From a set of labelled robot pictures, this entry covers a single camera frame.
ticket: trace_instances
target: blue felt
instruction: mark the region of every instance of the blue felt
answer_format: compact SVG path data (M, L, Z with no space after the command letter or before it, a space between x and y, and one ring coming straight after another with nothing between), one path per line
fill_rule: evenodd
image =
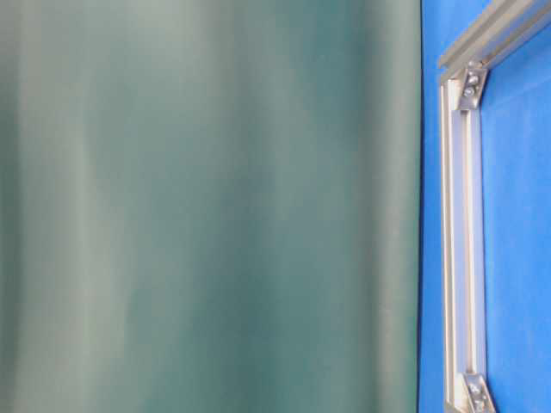
M489 0L424 0L424 174L423 257L419 412L443 411L442 260L440 243L440 160L436 62L474 21Z
M481 106L487 369L500 413L551 411L551 27Z

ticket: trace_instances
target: metal bar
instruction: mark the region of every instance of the metal bar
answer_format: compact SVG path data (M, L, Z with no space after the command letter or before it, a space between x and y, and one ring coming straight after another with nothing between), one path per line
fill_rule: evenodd
M446 67L440 81L457 76L470 61L491 69L551 18L549 0L494 0L438 60Z
M439 86L446 412L495 411L486 386L479 100L487 71L550 21L551 0L494 0L439 60L447 67Z

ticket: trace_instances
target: metal bracket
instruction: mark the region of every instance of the metal bracket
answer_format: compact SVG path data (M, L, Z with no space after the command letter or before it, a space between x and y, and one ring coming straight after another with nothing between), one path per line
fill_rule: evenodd
M469 62L460 75L461 94L457 102L457 109L474 110L479 106L488 69L481 62Z
M493 0L440 58L444 410L495 413L486 385L480 113L489 71L551 22L551 0Z
M463 374L463 384L472 413L495 413L492 397L481 374Z

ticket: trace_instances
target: green curtain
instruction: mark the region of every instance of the green curtain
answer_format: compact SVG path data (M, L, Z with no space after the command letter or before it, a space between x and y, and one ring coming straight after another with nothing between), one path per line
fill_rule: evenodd
M4 0L0 410L416 409L418 1Z

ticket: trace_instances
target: screw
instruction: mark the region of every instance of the screw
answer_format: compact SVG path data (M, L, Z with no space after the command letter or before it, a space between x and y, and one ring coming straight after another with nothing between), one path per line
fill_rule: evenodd
M465 88L465 90L463 91L463 95L464 95L465 97L471 97L471 96L473 96L473 95L474 95L474 88L472 88L472 87L470 87L470 86L469 86L468 88Z
M471 392L475 395L480 394L480 388L477 385L470 384L468 385L468 388L471 389Z
M476 407L476 411L484 411L486 409L486 403L480 400L474 400L474 406Z
M474 74L474 73L468 75L467 84L469 86L475 86L475 85L479 84L479 81L480 81L479 75Z

